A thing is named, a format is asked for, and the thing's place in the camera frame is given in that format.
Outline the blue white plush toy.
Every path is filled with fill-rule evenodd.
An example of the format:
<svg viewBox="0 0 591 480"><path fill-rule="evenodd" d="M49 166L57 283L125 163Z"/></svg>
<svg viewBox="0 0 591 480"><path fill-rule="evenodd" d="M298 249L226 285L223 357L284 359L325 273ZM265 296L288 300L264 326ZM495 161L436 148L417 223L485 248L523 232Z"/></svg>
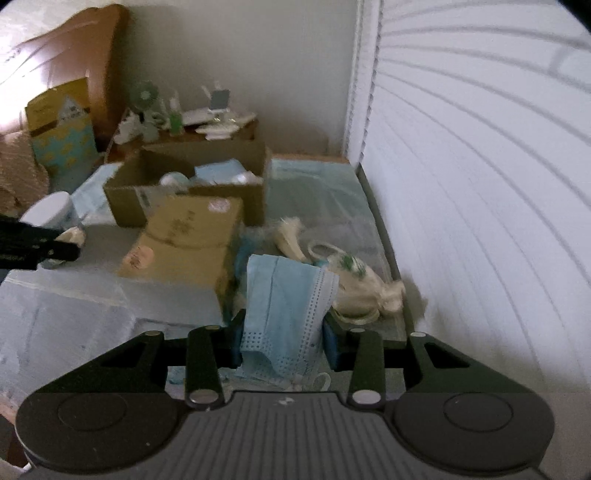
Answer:
<svg viewBox="0 0 591 480"><path fill-rule="evenodd" d="M172 171L164 174L159 179L159 184L166 187L186 187L190 184L190 179L180 172Z"/></svg>

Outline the light blue drawstring pouch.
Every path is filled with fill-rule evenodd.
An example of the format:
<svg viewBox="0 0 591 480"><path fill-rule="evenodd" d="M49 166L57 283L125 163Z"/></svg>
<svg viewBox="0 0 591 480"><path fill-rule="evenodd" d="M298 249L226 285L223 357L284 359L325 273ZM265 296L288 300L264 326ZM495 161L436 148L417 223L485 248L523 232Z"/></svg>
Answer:
<svg viewBox="0 0 591 480"><path fill-rule="evenodd" d="M256 180L256 175L246 170L238 160L229 159L195 167L193 179L204 185L242 185Z"/></svg>

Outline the blue face mask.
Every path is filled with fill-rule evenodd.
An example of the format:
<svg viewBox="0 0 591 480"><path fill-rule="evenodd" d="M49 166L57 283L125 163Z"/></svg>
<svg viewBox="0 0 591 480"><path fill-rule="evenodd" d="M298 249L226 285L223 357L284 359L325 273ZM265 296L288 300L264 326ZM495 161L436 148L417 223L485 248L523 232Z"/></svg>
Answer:
<svg viewBox="0 0 591 480"><path fill-rule="evenodd" d="M338 275L325 268L279 256L250 257L242 375L281 389L304 384L317 370L322 321L338 289Z"/></svg>

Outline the white bone toy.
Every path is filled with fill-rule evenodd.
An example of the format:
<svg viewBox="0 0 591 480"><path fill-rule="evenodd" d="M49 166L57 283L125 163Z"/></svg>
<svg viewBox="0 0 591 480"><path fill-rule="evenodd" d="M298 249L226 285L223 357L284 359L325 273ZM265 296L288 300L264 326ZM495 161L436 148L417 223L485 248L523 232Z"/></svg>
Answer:
<svg viewBox="0 0 591 480"><path fill-rule="evenodd" d="M304 255L298 241L302 228L301 220L297 217L280 219L274 229L273 242L283 256L290 260L308 263L308 257Z"/></svg>

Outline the clear jar white lid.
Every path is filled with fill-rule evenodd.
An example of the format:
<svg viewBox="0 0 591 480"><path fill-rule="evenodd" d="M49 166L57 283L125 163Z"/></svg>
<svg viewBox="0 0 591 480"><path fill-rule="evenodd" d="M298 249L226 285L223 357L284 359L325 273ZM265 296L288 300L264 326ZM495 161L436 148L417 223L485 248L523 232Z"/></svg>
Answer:
<svg viewBox="0 0 591 480"><path fill-rule="evenodd" d="M54 192L37 201L24 213L19 221L34 227L58 231L65 231L71 227L83 229L71 195L65 191ZM37 267L53 268L61 264L63 263L47 264L43 261Z"/></svg>

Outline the brown floral cloth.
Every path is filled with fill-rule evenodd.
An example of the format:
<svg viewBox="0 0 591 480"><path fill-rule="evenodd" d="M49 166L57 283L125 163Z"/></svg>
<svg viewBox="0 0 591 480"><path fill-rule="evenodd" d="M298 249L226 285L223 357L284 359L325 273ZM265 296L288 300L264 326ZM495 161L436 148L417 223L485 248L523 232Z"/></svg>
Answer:
<svg viewBox="0 0 591 480"><path fill-rule="evenodd" d="M20 218L50 190L46 169L33 153L27 130L1 137L0 211L2 215Z"/></svg>

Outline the yellow blue paper bag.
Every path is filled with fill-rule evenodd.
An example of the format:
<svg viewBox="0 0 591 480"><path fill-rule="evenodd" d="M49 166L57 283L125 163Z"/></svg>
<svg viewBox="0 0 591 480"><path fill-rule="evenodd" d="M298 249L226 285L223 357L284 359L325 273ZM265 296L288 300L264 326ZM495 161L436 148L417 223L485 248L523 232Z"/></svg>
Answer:
<svg viewBox="0 0 591 480"><path fill-rule="evenodd" d="M50 190L74 192L93 172L96 148L85 78L51 88L25 108L35 160Z"/></svg>

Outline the closed tan cardboard box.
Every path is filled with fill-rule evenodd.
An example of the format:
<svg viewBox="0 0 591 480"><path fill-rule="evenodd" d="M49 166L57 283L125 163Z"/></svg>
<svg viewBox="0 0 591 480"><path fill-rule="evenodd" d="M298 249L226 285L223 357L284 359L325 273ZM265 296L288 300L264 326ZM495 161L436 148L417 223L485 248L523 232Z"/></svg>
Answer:
<svg viewBox="0 0 591 480"><path fill-rule="evenodd" d="M155 208L117 274L158 287L197 287L221 301L242 226L238 198L169 196Z"/></svg>

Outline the green spray bottle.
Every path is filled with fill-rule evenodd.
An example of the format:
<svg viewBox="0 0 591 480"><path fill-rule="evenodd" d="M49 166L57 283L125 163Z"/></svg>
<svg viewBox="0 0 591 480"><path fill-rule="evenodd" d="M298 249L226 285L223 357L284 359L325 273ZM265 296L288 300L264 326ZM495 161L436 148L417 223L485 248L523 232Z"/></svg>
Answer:
<svg viewBox="0 0 591 480"><path fill-rule="evenodd" d="M169 134L178 136L183 133L182 112L180 111L179 101L176 97L169 99Z"/></svg>

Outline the white wifi router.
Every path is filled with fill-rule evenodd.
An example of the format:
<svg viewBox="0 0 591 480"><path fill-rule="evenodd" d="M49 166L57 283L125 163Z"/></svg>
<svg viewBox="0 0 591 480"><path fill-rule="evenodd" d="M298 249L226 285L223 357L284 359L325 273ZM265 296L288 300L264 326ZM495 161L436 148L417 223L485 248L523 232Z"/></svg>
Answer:
<svg viewBox="0 0 591 480"><path fill-rule="evenodd" d="M202 85L201 89L204 91L205 96L207 97L208 104L206 107L198 108L194 110L184 111L182 113L182 124L183 126L192 126L192 125L202 125L211 121L221 120L221 117L228 113L228 111L214 113L208 109L209 106L209 97L211 97L211 92L213 90L222 89L222 88L214 88L213 90L209 90L206 86Z"/></svg>

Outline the open brown cardboard box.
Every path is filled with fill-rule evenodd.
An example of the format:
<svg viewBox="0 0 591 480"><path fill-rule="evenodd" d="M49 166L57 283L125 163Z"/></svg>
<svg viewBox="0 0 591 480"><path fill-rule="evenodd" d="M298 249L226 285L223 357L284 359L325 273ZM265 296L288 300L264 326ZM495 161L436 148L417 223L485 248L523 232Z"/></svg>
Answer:
<svg viewBox="0 0 591 480"><path fill-rule="evenodd" d="M236 159L256 175L247 184L204 185L194 181L194 168ZM126 160L104 183L103 191L115 222L139 228L161 198L174 193L238 198L243 202L243 221L262 226L266 220L266 170L270 150L260 141L217 140L157 144L144 147ZM159 179L177 171L190 179L186 187L166 187Z"/></svg>

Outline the wooden headboard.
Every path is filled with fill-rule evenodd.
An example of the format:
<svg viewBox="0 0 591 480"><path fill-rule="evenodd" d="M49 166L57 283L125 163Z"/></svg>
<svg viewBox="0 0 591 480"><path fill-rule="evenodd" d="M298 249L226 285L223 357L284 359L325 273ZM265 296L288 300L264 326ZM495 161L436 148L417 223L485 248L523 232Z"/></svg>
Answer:
<svg viewBox="0 0 591 480"><path fill-rule="evenodd" d="M124 110L119 46L130 20L120 4L87 8L1 54L1 134L27 127L25 107L45 91L85 78L94 133L107 139Z"/></svg>

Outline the small screen device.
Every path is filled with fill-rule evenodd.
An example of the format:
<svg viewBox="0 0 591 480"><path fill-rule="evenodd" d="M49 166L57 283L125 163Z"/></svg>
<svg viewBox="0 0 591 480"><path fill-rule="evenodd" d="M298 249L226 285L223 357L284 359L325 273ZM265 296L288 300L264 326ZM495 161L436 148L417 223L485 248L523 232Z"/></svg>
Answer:
<svg viewBox="0 0 591 480"><path fill-rule="evenodd" d="M230 91L228 89L217 89L211 92L208 109L211 112L219 113L228 111Z"/></svg>

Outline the wooden nightstand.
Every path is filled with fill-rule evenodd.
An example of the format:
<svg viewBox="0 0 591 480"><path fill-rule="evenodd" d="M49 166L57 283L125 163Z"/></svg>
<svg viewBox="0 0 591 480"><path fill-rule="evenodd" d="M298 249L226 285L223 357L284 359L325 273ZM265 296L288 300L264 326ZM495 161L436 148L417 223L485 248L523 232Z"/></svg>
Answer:
<svg viewBox="0 0 591 480"><path fill-rule="evenodd" d="M241 126L239 126L238 131L233 132L232 135L229 136L229 139L254 140L256 139L257 127L259 127L259 120L257 120L256 117L253 117L249 122L243 123ZM144 146L150 147L157 144L183 143L205 140L205 135L197 133L197 127L188 128L185 130L183 135L179 136L171 136L169 131L160 131L159 138L155 142L145 143L142 140L142 137L137 137L134 140L122 145L113 143L107 148L103 161L105 163L123 162L133 156Z"/></svg>

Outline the light blue towel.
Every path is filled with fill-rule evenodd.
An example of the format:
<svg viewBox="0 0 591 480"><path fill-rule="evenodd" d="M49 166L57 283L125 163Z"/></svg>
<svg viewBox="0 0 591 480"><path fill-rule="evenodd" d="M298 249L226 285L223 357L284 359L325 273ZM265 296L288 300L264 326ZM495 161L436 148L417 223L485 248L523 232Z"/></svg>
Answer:
<svg viewBox="0 0 591 480"><path fill-rule="evenodd" d="M101 166L72 194L78 215L85 223L143 227L150 207L170 194L153 184L169 164L150 157ZM245 223L256 227L297 217L321 238L356 234L367 242L377 233L363 187L345 163L273 159L263 185L207 186L203 194L242 198Z"/></svg>

